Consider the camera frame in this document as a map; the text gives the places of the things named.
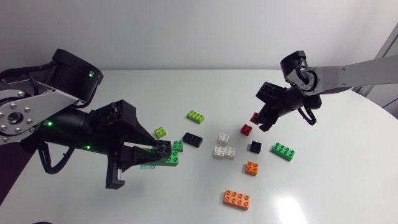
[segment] orange lego brick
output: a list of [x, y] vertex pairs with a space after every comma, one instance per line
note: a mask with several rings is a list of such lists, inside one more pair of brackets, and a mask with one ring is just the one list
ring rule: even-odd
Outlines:
[[257, 172], [259, 170], [259, 164], [256, 164], [255, 162], [248, 162], [246, 165], [246, 173], [250, 175], [257, 175]]
[[247, 210], [250, 207], [250, 196], [225, 190], [224, 204]]

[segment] red lego brick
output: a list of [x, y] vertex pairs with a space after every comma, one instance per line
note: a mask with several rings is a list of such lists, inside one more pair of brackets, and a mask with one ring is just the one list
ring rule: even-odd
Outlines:
[[244, 134], [245, 136], [249, 136], [249, 134], [250, 134], [252, 129], [253, 129], [252, 127], [250, 127], [249, 125], [245, 124], [242, 127], [242, 129], [241, 129], [241, 133]]
[[251, 116], [250, 121], [253, 122], [254, 124], [258, 125], [257, 122], [255, 122], [256, 118], [259, 116], [257, 112], [254, 112], [253, 116]]

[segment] white wall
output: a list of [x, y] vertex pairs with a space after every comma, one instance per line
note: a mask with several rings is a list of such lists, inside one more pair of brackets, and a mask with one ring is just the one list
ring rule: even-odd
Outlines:
[[374, 58], [398, 1], [13, 0], [0, 3], [0, 70], [63, 48], [100, 69], [276, 68]]

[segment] black cable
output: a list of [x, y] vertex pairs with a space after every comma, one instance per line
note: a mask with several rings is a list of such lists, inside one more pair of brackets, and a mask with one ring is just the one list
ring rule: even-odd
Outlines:
[[37, 96], [39, 94], [39, 88], [37, 86], [36, 80], [34, 80], [32, 75], [29, 75], [29, 73], [24, 73], [24, 75], [27, 76], [30, 82], [32, 83], [34, 95]]
[[31, 67], [23, 67], [23, 68], [10, 68], [7, 70], [4, 70], [0, 72], [0, 80], [2, 80], [4, 77], [13, 75], [13, 74], [22, 74], [22, 73], [28, 73], [28, 72], [39, 72], [39, 71], [44, 71], [49, 68], [52, 68], [57, 65], [56, 61], [51, 61], [50, 63], [46, 63], [45, 65], [38, 65], [38, 66], [31, 66]]
[[62, 168], [65, 166], [65, 164], [68, 162], [75, 148], [69, 147], [67, 153], [65, 153], [62, 159], [58, 162], [58, 164], [53, 167], [51, 167], [51, 156], [49, 151], [49, 145], [44, 141], [42, 141], [39, 144], [37, 150], [39, 152], [40, 160], [42, 161], [44, 171], [48, 174], [56, 174], [60, 172]]
[[301, 108], [299, 108], [297, 110], [301, 114], [301, 116], [303, 116], [303, 118], [308, 122], [308, 124], [314, 125], [317, 122], [317, 119], [311, 110], [305, 109], [305, 111], [307, 112], [309, 117], [307, 117], [307, 115], [305, 115], [305, 113], [303, 112], [303, 110], [301, 110]]

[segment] black lego brick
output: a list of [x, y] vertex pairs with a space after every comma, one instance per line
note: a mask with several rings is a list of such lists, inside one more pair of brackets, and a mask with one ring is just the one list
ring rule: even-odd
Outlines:
[[261, 143], [252, 141], [250, 151], [259, 154], [261, 151]]
[[203, 138], [196, 136], [191, 133], [185, 133], [184, 137], [182, 138], [182, 141], [190, 144], [191, 146], [199, 147]]
[[156, 140], [157, 154], [162, 158], [169, 158], [172, 154], [172, 145], [170, 141]]

